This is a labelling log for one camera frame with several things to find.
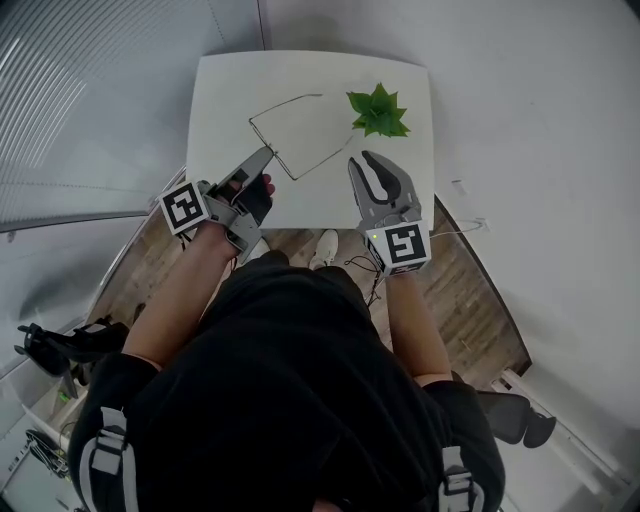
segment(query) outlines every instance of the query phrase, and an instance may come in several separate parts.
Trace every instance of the floor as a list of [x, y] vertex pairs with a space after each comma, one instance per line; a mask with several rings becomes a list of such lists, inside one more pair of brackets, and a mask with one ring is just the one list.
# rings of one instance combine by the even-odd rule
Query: floor
[[[445, 215], [436, 208], [433, 234], [453, 231]], [[272, 249], [284, 251], [295, 266], [306, 266], [311, 259], [319, 230], [265, 230]], [[366, 256], [356, 231], [339, 231], [340, 246], [335, 264], [347, 270], [368, 297], [374, 272], [349, 263], [354, 256]], [[491, 286], [469, 251], [456, 234], [431, 240], [432, 260], [417, 273], [424, 297], [447, 346], [453, 369], [465, 382], [478, 389], [490, 383], [503, 369], [520, 372], [529, 358]], [[91, 318], [110, 314], [127, 325], [133, 322], [138, 304], [145, 302], [166, 278], [171, 265], [182, 252], [172, 237], [162, 214], [157, 212], [140, 238], [131, 246], [96, 303]], [[362, 258], [356, 262], [372, 267]], [[382, 341], [391, 348], [384, 285], [378, 287], [380, 299], [371, 305], [372, 320]]]

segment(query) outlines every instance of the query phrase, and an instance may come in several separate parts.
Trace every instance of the forearm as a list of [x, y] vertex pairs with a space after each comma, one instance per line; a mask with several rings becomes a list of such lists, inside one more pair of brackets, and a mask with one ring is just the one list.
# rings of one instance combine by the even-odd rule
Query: forearm
[[393, 352], [409, 374], [425, 385], [450, 380], [449, 357], [418, 283], [411, 274], [386, 279]]
[[198, 232], [137, 319], [123, 352], [166, 365], [196, 330], [229, 262], [219, 234]]

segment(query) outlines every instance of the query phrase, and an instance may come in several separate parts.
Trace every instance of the wire frame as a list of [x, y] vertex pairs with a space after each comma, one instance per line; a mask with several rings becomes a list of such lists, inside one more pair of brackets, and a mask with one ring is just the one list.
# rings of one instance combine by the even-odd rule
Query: wire frame
[[293, 181], [297, 181], [300, 178], [302, 178], [303, 176], [305, 176], [306, 174], [309, 174], [311, 171], [313, 171], [314, 169], [317, 169], [318, 167], [320, 167], [323, 163], [325, 163], [327, 160], [333, 158], [334, 156], [336, 156], [338, 153], [340, 153], [342, 150], [344, 150], [347, 145], [349, 144], [349, 142], [351, 142], [351, 139], [353, 139], [353, 135], [351, 135], [347, 141], [342, 145], [342, 147], [340, 149], [338, 149], [337, 151], [331, 153], [328, 157], [326, 157], [325, 159], [323, 159], [321, 162], [317, 163], [316, 165], [314, 165], [313, 167], [311, 167], [310, 169], [307, 169], [305, 172], [303, 172], [300, 176], [295, 176], [292, 172], [291, 169], [289, 169], [289, 167], [287, 166], [287, 164], [284, 162], [284, 160], [280, 157], [280, 155], [278, 154], [278, 151], [273, 147], [272, 144], [270, 144], [267, 139], [265, 139], [264, 135], [262, 135], [262, 133], [260, 132], [260, 130], [258, 129], [258, 127], [256, 126], [256, 124], [253, 122], [254, 119], [256, 119], [257, 117], [260, 117], [262, 114], [266, 114], [267, 112], [270, 112], [272, 110], [277, 109], [278, 107], [281, 107], [283, 105], [286, 105], [287, 103], [292, 103], [294, 101], [300, 100], [302, 98], [320, 98], [322, 97], [322, 94], [303, 94], [302, 96], [296, 96], [295, 98], [291, 98], [290, 100], [287, 101], [283, 101], [282, 103], [278, 103], [277, 105], [268, 108], [267, 110], [263, 110], [262, 112], [260, 112], [259, 114], [256, 114], [253, 117], [249, 118], [249, 124], [251, 125], [251, 128], [253, 128], [253, 131], [255, 132], [255, 134], [258, 136], [258, 138], [262, 141], [262, 143], [271, 148], [273, 150], [273, 156], [275, 157], [276, 161], [280, 164], [280, 166], [282, 167], [282, 169], [284, 170], [284, 172], [287, 173], [287, 175], [289, 176], [289, 178], [291, 178]]

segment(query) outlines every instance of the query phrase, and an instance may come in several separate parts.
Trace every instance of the white sneaker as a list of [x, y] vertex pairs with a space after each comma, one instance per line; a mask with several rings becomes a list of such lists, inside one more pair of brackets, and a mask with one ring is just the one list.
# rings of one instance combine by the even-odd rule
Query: white sneaker
[[267, 243], [267, 241], [264, 238], [261, 238], [260, 240], [258, 240], [258, 243], [256, 244], [256, 246], [249, 253], [249, 257], [245, 260], [245, 262], [242, 265], [238, 265], [238, 268], [242, 267], [243, 265], [246, 265], [251, 260], [255, 260], [256, 258], [259, 258], [264, 254], [267, 254], [270, 250], [271, 249], [269, 248], [269, 244]]
[[316, 245], [316, 252], [309, 262], [309, 268], [315, 270], [319, 267], [328, 267], [338, 253], [338, 232], [335, 229], [327, 229]]

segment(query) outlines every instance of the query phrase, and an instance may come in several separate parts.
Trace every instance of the green plant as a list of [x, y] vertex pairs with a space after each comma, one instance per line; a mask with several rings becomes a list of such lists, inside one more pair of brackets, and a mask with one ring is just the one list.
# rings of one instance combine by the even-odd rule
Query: green plant
[[400, 119], [407, 111], [398, 108], [398, 93], [389, 94], [382, 84], [376, 85], [372, 94], [348, 92], [353, 110], [360, 117], [353, 122], [353, 129], [362, 128], [364, 136], [379, 133], [387, 137], [406, 137], [410, 132]]

